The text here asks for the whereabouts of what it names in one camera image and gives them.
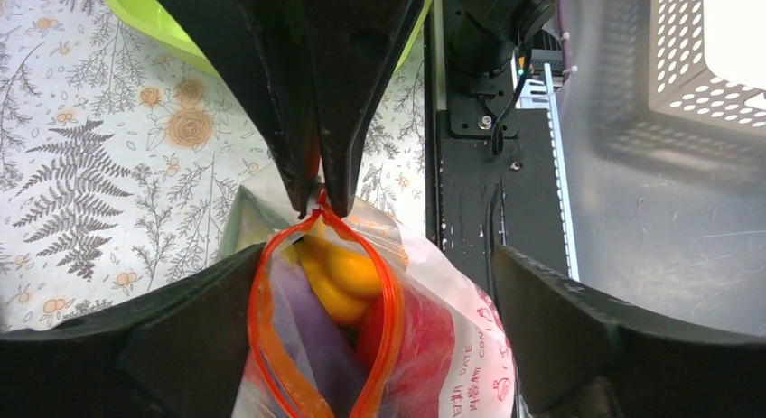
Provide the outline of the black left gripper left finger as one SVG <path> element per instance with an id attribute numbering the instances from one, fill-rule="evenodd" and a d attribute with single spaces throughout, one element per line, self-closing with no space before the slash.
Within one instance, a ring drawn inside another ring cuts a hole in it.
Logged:
<path id="1" fill-rule="evenodd" d="M 176 283 L 1 337 L 4 417 L 229 417 L 262 246 Z"/>

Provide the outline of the clear zip top bag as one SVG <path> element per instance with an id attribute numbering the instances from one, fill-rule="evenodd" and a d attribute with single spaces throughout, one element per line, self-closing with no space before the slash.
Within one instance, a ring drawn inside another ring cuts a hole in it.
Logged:
<path id="1" fill-rule="evenodd" d="M 443 305 L 453 317 L 453 360 L 437 417 L 511 416 L 515 363 L 491 297 L 432 242 L 363 200 L 355 203 L 347 218 L 338 218 L 320 193 L 311 201 L 308 215 L 299 218 L 273 166 L 240 184 L 220 246 L 223 255 L 254 244 L 265 248 L 248 299 L 250 352 L 233 415 L 337 417 L 287 355 L 272 323 L 271 263 L 281 257 L 301 267 L 294 243 L 319 220 L 330 230 L 330 242 L 370 258 L 382 289 L 357 329 L 335 323 L 368 372 L 348 417 L 379 417 L 404 333 L 406 286 Z"/>

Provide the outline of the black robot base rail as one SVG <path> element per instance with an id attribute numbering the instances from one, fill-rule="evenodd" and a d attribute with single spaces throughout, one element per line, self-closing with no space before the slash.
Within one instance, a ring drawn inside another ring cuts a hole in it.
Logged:
<path id="1" fill-rule="evenodd" d="M 498 300 L 494 252 L 511 246 L 558 272 L 568 271 L 556 167 L 557 115 L 545 81 L 532 80 L 523 107 L 506 118 L 510 136 L 494 154 L 485 138 L 461 138 L 460 124 L 481 114 L 448 102 L 444 25 L 425 29 L 425 231 L 447 258 Z"/>

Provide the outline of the purple toy eggplant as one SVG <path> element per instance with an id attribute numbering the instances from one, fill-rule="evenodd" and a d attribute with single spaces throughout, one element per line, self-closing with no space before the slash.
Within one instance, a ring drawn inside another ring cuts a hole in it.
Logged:
<path id="1" fill-rule="evenodd" d="M 337 417 L 348 417 L 368 372 L 312 290 L 300 265 L 271 263 L 272 323 L 287 355 Z"/>

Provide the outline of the yellow toy bell pepper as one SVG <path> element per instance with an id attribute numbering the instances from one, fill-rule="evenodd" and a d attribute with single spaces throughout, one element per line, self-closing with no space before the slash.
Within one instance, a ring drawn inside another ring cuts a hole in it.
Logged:
<path id="1" fill-rule="evenodd" d="M 318 221 L 294 243 L 304 274 L 331 319 L 357 329 L 382 294 L 379 275 L 367 255 L 333 244 L 327 225 Z"/>

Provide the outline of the red toy apple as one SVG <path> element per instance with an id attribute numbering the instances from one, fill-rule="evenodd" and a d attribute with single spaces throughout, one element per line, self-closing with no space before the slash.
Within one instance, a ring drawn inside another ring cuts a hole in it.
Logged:
<path id="1" fill-rule="evenodd" d="M 439 397 L 453 360 L 453 317 L 413 287 L 403 290 L 404 333 L 385 384 L 379 417 L 437 417 Z"/>

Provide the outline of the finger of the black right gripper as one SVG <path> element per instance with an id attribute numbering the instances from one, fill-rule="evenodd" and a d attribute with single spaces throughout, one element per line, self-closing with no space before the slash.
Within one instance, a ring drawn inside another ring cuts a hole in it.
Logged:
<path id="1" fill-rule="evenodd" d="M 317 114 L 313 162 L 327 200 L 352 210 L 369 125 L 424 0 L 300 0 Z"/>
<path id="2" fill-rule="evenodd" d="M 320 153 L 301 0 L 157 0 L 218 72 L 266 142 L 305 216 Z"/>

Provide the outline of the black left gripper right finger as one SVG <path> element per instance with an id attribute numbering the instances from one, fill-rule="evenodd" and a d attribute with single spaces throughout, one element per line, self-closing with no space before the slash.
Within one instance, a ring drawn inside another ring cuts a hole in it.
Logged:
<path id="1" fill-rule="evenodd" d="M 519 391 L 535 417 L 762 417 L 765 341 L 677 320 L 509 246 L 493 256 Z"/>

